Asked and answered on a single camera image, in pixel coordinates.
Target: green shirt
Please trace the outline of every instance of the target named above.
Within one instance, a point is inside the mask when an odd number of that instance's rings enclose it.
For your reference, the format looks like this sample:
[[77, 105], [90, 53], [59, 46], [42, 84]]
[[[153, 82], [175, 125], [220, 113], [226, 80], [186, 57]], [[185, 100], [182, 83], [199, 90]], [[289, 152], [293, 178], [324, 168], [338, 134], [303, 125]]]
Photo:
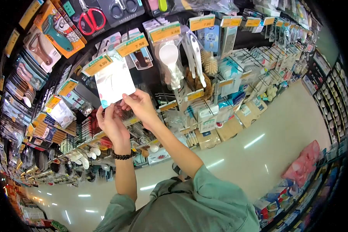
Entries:
[[129, 196], [116, 194], [94, 231], [259, 231], [254, 207], [242, 189], [219, 180], [205, 165], [193, 180], [169, 192], [174, 182], [158, 183], [151, 201], [138, 211]]

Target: hand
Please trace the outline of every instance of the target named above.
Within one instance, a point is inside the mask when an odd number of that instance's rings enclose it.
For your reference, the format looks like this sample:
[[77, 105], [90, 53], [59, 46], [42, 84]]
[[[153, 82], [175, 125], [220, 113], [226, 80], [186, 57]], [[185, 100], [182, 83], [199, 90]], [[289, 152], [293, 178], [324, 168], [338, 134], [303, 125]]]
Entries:
[[130, 133], [118, 117], [118, 109], [114, 104], [108, 106], [102, 115], [103, 108], [100, 106], [97, 111], [99, 127], [106, 133], [111, 140], [114, 151], [117, 155], [130, 154]]
[[121, 109], [132, 109], [135, 116], [137, 116], [143, 123], [143, 126], [151, 131], [151, 127], [160, 119], [157, 116], [156, 110], [153, 108], [151, 98], [148, 93], [136, 89], [131, 96], [122, 95], [120, 103]]

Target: person's left hand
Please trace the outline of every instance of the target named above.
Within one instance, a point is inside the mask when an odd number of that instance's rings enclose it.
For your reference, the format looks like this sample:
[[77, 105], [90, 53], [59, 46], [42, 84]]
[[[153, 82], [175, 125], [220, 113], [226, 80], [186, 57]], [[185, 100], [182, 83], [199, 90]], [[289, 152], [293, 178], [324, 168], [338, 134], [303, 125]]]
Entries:
[[111, 104], [106, 108], [103, 117], [103, 108], [100, 106], [96, 114], [98, 125], [111, 140], [115, 153], [117, 155], [128, 155], [131, 153], [130, 133], [118, 117], [116, 109], [117, 107]]

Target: tiled floor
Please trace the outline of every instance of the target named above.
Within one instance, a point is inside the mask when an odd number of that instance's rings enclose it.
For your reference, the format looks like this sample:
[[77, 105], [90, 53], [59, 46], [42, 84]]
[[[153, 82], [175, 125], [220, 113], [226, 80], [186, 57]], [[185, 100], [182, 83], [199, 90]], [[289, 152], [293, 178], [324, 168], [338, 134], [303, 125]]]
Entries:
[[[261, 135], [257, 142], [244, 148]], [[299, 82], [275, 99], [260, 119], [237, 137], [196, 153], [214, 175], [239, 185], [253, 202], [278, 183], [288, 165], [315, 139], [321, 148], [330, 144], [321, 113]], [[172, 161], [167, 161], [136, 171], [137, 208], [148, 202], [156, 183], [176, 175], [171, 165]], [[115, 193], [114, 182], [105, 181], [83, 183], [78, 188], [44, 185], [28, 189], [29, 197], [42, 199], [39, 205], [48, 218], [64, 224], [71, 232], [95, 229]], [[90, 197], [79, 197], [79, 194]]]

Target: beaded bracelet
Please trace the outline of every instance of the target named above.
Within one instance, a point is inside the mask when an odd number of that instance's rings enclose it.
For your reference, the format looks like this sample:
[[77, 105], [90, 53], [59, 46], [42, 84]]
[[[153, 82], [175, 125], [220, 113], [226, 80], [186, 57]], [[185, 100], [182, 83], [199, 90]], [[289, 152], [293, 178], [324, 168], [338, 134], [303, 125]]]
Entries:
[[116, 155], [115, 153], [112, 155], [112, 157], [116, 160], [127, 160], [134, 156], [135, 156], [135, 153], [133, 153], [132, 150], [130, 152], [130, 155]]

